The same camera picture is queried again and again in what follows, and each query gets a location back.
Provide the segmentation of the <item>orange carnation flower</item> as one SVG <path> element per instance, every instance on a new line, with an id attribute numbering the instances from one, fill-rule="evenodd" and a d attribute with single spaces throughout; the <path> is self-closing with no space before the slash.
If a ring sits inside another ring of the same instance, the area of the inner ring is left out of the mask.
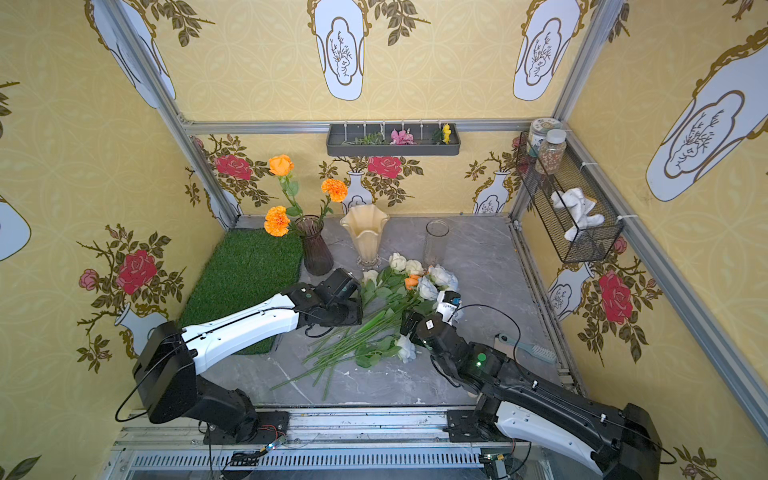
<path id="1" fill-rule="evenodd" d="M 284 206 L 269 209 L 265 216 L 263 228 L 273 237 L 284 237 L 290 233 L 298 232 L 298 227 L 292 224 L 288 209 Z"/>

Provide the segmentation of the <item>orange marigold flower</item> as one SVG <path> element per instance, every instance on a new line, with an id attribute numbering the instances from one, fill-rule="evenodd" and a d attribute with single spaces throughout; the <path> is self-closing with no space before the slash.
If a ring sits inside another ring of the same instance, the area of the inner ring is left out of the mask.
<path id="1" fill-rule="evenodd" d="M 348 187 L 343 181 L 325 179 L 321 184 L 321 190 L 325 197 L 321 200 L 319 219 L 323 221 L 326 215 L 332 211 L 332 203 L 342 203 L 346 199 Z"/>

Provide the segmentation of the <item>orange rose flower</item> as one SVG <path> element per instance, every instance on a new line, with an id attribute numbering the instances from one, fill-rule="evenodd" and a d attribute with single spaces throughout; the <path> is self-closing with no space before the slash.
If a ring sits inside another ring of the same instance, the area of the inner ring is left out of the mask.
<path id="1" fill-rule="evenodd" d="M 290 206 L 287 208 L 287 215 L 300 217 L 304 215 L 303 209 L 298 203 L 299 183 L 293 177 L 294 163 L 287 155 L 278 155 L 269 160 L 270 173 L 277 177 L 283 195 L 288 200 Z"/>

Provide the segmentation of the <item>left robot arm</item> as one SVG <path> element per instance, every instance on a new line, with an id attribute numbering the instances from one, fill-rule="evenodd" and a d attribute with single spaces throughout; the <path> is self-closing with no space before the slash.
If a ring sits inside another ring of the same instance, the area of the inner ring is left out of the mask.
<path id="1" fill-rule="evenodd" d="M 359 281 L 338 268 L 316 286 L 296 283 L 218 320 L 156 327 L 133 368 L 149 422 L 198 420 L 230 443 L 251 442 L 278 430 L 284 413 L 259 415 L 245 392 L 225 389 L 205 379 L 204 372 L 251 345 L 301 327 L 360 324 L 360 290 Z"/>

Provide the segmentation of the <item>teal scrub brush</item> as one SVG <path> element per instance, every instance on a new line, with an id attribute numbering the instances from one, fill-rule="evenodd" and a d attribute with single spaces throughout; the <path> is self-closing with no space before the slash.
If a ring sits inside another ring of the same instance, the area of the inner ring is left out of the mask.
<path id="1" fill-rule="evenodd" d="M 521 350 L 541 362 L 550 365 L 554 365 L 557 362 L 557 355 L 552 350 L 540 345 L 520 342 L 518 338 L 512 338 L 505 334 L 497 334 L 494 337 L 494 348 L 502 351 L 510 358 L 514 357 Z"/>

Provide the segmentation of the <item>cream rose flower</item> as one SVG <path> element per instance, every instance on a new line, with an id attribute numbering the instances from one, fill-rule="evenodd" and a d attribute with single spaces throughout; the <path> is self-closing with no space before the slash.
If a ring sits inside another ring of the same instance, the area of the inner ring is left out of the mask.
<path id="1" fill-rule="evenodd" d="M 424 268 L 420 261 L 409 260 L 400 253 L 392 253 L 389 257 L 389 267 L 398 274 L 420 277 L 424 273 Z"/>

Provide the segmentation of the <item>cream fluted glass vase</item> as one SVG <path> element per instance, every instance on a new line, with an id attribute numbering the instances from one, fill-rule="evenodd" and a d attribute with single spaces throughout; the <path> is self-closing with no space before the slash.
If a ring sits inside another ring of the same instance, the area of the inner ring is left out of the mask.
<path id="1" fill-rule="evenodd" d="M 389 219 L 387 213 L 373 204 L 351 207 L 341 219 L 340 224 L 350 234 L 361 266 L 378 264 L 380 242 Z"/>

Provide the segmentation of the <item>white rose flower large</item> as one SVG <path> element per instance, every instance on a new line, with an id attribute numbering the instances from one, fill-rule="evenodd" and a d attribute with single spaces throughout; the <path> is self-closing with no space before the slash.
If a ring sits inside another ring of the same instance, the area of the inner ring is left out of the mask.
<path id="1" fill-rule="evenodd" d="M 428 277 L 441 291 L 460 291 L 457 277 L 441 265 L 430 266 L 428 269 Z"/>

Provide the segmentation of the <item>green artificial grass mat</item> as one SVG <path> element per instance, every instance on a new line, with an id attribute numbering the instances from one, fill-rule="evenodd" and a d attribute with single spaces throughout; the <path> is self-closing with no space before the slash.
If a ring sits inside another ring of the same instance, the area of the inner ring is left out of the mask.
<path id="1" fill-rule="evenodd" d="M 303 259 L 298 236 L 232 230 L 215 248 L 178 323 L 213 321 L 257 305 L 296 283 Z"/>

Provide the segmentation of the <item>clear glass vase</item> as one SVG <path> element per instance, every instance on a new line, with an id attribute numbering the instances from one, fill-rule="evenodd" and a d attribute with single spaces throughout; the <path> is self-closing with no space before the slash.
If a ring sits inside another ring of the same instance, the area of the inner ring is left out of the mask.
<path id="1" fill-rule="evenodd" d="M 432 219 L 426 224 L 425 231 L 424 264 L 435 266 L 445 257 L 451 227 L 442 219 Z"/>

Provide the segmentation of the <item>pink flower on shelf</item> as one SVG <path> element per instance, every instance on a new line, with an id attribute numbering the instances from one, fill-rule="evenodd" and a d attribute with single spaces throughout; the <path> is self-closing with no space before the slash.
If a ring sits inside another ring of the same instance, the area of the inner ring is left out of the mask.
<path id="1" fill-rule="evenodd" d="M 393 130 L 391 132 L 391 145 L 414 145 L 414 136 L 409 129 Z"/>

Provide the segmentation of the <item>white cloth figure in basket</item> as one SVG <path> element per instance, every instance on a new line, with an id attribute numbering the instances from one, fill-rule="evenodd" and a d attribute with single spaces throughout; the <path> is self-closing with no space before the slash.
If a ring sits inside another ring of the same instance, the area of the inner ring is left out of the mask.
<path id="1" fill-rule="evenodd" d="M 579 187 L 567 191 L 554 191 L 550 195 L 550 200 L 555 209 L 566 209 L 573 220 L 573 226 L 564 233 L 564 238 L 569 242 L 573 242 L 581 230 L 597 227 L 605 222 L 602 214 L 591 214 L 596 201 L 588 197 Z"/>

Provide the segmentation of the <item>yellow flower on shelf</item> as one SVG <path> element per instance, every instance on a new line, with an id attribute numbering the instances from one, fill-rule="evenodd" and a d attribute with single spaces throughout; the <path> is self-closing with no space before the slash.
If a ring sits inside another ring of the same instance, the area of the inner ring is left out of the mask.
<path id="1" fill-rule="evenodd" d="M 441 143 L 448 145 L 451 142 L 452 129 L 449 124 L 444 124 L 441 129 Z"/>

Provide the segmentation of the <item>jar with patterned lid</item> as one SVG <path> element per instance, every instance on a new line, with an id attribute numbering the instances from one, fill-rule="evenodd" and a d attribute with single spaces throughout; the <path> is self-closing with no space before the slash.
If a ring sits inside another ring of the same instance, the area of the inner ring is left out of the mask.
<path id="1" fill-rule="evenodd" d="M 527 135 L 527 153 L 535 156 L 550 130 L 561 129 L 562 123 L 554 118 L 538 118 L 531 122 Z"/>

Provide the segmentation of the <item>grey wall shelf tray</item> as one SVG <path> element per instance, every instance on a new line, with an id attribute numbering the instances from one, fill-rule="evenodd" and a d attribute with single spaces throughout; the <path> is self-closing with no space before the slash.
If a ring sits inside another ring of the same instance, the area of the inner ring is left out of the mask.
<path id="1" fill-rule="evenodd" d="M 326 135 L 334 157 L 456 156 L 461 145 L 458 127 L 442 121 L 333 123 Z"/>

